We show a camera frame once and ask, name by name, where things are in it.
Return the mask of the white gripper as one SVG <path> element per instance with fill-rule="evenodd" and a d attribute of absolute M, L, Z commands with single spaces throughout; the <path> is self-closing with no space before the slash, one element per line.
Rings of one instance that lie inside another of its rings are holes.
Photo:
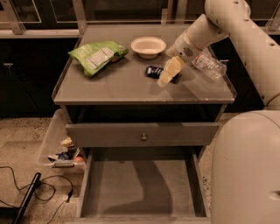
<path fill-rule="evenodd" d="M 170 57 L 164 66 L 163 72 L 160 74 L 157 84 L 162 88 L 166 86 L 177 74 L 184 68 L 184 62 L 191 62 L 202 51 L 197 48 L 190 38 L 187 31 L 181 33 L 172 46 L 166 50 L 166 54 Z"/>

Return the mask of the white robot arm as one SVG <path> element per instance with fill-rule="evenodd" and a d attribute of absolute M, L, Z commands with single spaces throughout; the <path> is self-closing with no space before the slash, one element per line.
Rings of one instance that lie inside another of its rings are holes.
<path fill-rule="evenodd" d="M 239 114 L 216 137 L 211 224 L 280 224 L 280 45 L 245 0 L 205 0 L 205 12 L 167 50 L 165 86 L 203 49 L 229 38 L 264 108 Z"/>

